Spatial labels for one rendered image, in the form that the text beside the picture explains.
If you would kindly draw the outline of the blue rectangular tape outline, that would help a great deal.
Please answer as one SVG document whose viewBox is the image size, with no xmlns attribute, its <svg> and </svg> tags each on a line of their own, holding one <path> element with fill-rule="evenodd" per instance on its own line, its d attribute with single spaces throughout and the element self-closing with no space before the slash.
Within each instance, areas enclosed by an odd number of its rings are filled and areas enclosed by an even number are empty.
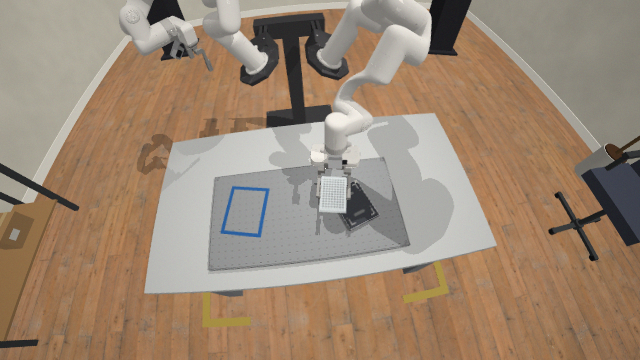
<svg viewBox="0 0 640 360">
<path fill-rule="evenodd" d="M 225 225 L 226 225 L 226 221 L 227 221 L 227 217 L 228 217 L 228 213 L 229 213 L 229 209 L 230 209 L 230 205 L 231 205 L 231 201 L 232 201 L 232 197 L 233 197 L 235 189 L 266 191 L 265 198 L 264 198 L 264 203 L 263 203 L 263 208 L 262 208 L 262 213 L 261 213 L 261 219 L 260 219 L 258 234 L 255 234 L 255 233 L 244 233 L 244 232 L 234 232 L 234 231 L 225 231 Z M 225 216 L 224 216 L 224 220 L 223 220 L 223 224 L 222 224 L 222 228 L 221 228 L 221 234 L 230 234 L 230 235 L 240 235 L 240 236 L 260 237 L 261 238 L 261 233 L 262 233 L 262 227 L 263 227 L 263 221 L 264 221 L 264 216 L 265 216 L 265 210 L 266 210 L 266 205 L 267 205 L 269 189 L 270 188 L 254 188 L 254 187 L 232 186 L 232 190 L 231 190 L 231 193 L 230 193 L 228 205 L 227 205 L 227 208 L 226 208 L 226 212 L 225 212 Z"/>
</svg>

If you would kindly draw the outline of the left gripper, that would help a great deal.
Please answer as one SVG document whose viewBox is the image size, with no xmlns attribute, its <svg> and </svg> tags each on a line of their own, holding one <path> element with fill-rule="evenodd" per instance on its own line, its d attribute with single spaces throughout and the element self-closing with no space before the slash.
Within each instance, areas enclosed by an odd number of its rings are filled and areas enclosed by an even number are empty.
<svg viewBox="0 0 640 360">
<path fill-rule="evenodd" d="M 321 185 L 320 178 L 321 173 L 325 173 L 325 169 L 328 168 L 328 158 L 329 153 L 325 150 L 324 144 L 313 144 L 311 147 L 311 165 L 318 167 L 318 179 L 317 179 L 317 191 L 316 198 L 321 197 Z M 347 160 L 347 165 L 342 165 L 342 169 L 344 170 L 344 174 L 348 175 L 348 187 L 346 186 L 346 200 L 350 200 L 351 198 L 351 169 L 348 168 L 357 168 L 359 166 L 360 161 L 360 149 L 358 146 L 352 145 L 348 147 L 347 150 L 342 154 L 342 160 Z"/>
</svg>

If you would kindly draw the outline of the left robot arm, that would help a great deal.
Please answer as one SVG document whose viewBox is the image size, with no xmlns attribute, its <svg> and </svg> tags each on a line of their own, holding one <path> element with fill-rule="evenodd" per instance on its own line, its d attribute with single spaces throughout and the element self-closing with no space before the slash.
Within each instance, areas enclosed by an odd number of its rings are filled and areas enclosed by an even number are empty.
<svg viewBox="0 0 640 360">
<path fill-rule="evenodd" d="M 334 113 L 325 118 L 328 168 L 342 169 L 342 165 L 347 165 L 342 154 L 351 147 L 348 136 L 366 131 L 373 123 L 372 115 L 351 99 L 356 89 L 365 83 L 388 85 L 402 61 L 411 66 L 422 64 L 430 48 L 431 25 L 429 11 L 414 0 L 351 0 L 348 3 L 327 44 L 317 52 L 324 66 L 340 68 L 340 60 L 358 36 L 357 26 L 384 33 L 365 69 L 340 87 L 333 102 Z"/>
</svg>

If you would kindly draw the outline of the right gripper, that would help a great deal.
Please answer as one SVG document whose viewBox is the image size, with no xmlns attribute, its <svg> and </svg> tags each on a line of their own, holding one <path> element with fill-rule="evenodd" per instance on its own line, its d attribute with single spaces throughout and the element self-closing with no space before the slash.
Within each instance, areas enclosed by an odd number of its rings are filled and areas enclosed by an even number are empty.
<svg viewBox="0 0 640 360">
<path fill-rule="evenodd" d="M 194 31 L 193 26 L 190 23 L 188 23 L 188 22 L 186 22 L 184 20 L 181 20 L 181 19 L 179 19 L 179 18 L 177 18 L 175 16 L 171 16 L 169 18 L 167 18 L 167 19 L 172 23 L 172 25 L 173 25 L 176 33 L 177 33 L 177 36 L 179 37 L 180 42 L 184 44 L 184 47 L 185 47 L 185 49 L 186 49 L 186 51 L 187 51 L 187 53 L 189 55 L 189 58 L 192 59 L 192 58 L 195 57 L 194 54 L 199 55 L 199 54 L 202 53 L 208 70 L 210 72 L 213 71 L 213 67 L 212 67 L 212 64 L 210 62 L 210 59 L 207 58 L 204 49 L 202 49 L 202 48 L 197 49 L 197 45 L 196 44 L 198 43 L 198 38 L 196 36 L 196 33 Z M 192 49 L 193 49 L 193 51 L 192 51 Z M 193 52 L 194 52 L 194 54 L 193 54 Z"/>
</svg>

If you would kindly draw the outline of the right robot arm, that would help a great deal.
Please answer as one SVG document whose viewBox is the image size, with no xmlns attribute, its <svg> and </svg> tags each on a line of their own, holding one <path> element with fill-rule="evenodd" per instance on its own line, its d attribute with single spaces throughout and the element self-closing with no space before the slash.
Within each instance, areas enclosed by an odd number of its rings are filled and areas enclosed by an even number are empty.
<svg viewBox="0 0 640 360">
<path fill-rule="evenodd" d="M 179 46 L 180 40 L 172 23 L 165 18 L 149 26 L 146 20 L 153 1 L 127 0 L 126 6 L 119 12 L 120 27 L 125 34 L 132 37 L 132 42 L 141 55 L 147 56 L 174 41 L 170 55 L 181 60 L 184 48 Z M 258 46 L 254 46 L 239 31 L 241 27 L 239 0 L 202 0 L 202 2 L 208 8 L 217 7 L 218 11 L 204 17 L 202 25 L 206 34 L 239 60 L 246 67 L 249 75 L 260 72 L 267 64 L 268 56 L 264 52 L 259 52 Z"/>
</svg>

